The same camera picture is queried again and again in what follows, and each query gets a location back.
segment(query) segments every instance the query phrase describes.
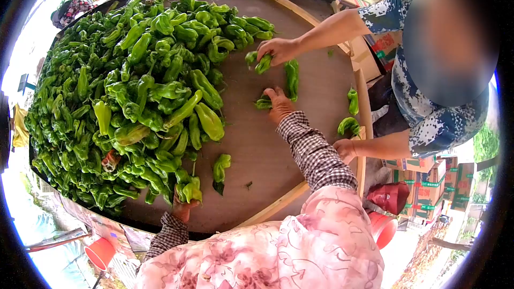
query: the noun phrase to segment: pink floral jacket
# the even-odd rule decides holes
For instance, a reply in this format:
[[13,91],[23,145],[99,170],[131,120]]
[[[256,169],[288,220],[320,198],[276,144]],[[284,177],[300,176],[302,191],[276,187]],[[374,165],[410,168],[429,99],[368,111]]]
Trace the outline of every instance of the pink floral jacket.
[[313,191],[300,214],[166,250],[170,234],[159,233],[134,288],[380,288],[384,264],[351,170],[302,112],[277,131]]

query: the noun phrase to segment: wrinkled hand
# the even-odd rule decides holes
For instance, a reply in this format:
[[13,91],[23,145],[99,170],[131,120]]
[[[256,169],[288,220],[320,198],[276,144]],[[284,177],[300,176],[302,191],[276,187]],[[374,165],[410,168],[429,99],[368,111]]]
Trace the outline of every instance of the wrinkled hand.
[[295,39],[273,38],[261,42],[257,51],[257,61],[269,53],[273,56],[271,66],[277,66],[295,58],[299,53],[299,44]]
[[350,164],[353,158],[357,156],[357,153],[355,152],[354,141],[351,139],[340,139],[334,143],[333,146],[344,164]]
[[184,222],[184,224],[187,224],[189,222],[189,210],[198,206],[198,204],[200,204],[200,201],[198,200],[191,200],[191,203],[181,202],[178,199],[178,192],[175,187],[175,195],[173,196],[173,208],[171,209],[171,214]]
[[269,112],[269,117],[275,124],[279,125],[282,119],[294,112],[292,101],[286,97],[280,87],[266,88],[264,94],[271,99],[273,108]]

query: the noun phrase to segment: checkered sleeve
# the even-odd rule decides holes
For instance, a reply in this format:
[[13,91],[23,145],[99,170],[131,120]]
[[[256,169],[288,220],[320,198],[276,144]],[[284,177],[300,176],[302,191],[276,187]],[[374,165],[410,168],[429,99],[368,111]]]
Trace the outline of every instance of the checkered sleeve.
[[181,244],[188,243],[188,227],[180,219],[166,212],[161,218],[162,229],[150,242],[143,262]]
[[290,145],[292,157],[311,187],[311,192],[327,185],[357,189],[357,180],[350,167],[341,161],[323,134],[309,126],[302,111],[284,118],[277,132]]

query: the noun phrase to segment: red bucket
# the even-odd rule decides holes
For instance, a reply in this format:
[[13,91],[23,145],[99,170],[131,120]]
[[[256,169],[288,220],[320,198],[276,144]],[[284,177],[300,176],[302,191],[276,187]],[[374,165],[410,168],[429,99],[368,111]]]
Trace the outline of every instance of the red bucket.
[[91,262],[103,271],[107,271],[107,266],[109,266],[114,257],[114,253],[116,253],[112,244],[104,238],[99,238],[91,245],[85,247],[84,250]]
[[366,213],[371,220],[373,239],[377,243],[378,249],[382,250],[393,239],[398,228],[398,220],[371,210],[366,210]]

